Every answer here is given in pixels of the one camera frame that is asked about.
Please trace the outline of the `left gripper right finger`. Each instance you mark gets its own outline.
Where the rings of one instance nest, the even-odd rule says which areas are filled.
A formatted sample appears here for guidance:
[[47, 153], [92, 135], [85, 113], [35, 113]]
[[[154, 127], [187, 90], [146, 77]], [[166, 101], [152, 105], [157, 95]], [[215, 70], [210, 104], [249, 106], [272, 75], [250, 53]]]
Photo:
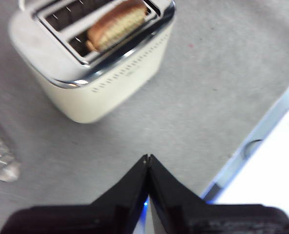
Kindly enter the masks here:
[[208, 204], [154, 156], [149, 195], [168, 234], [289, 234], [289, 217], [261, 204]]

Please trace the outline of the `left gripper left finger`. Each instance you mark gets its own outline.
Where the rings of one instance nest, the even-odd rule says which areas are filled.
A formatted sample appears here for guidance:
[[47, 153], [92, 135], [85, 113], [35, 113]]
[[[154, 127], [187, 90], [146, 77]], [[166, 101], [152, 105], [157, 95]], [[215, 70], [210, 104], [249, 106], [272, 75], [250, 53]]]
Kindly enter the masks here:
[[131, 234], [144, 209], [148, 155], [90, 204], [34, 206], [9, 216], [2, 234]]

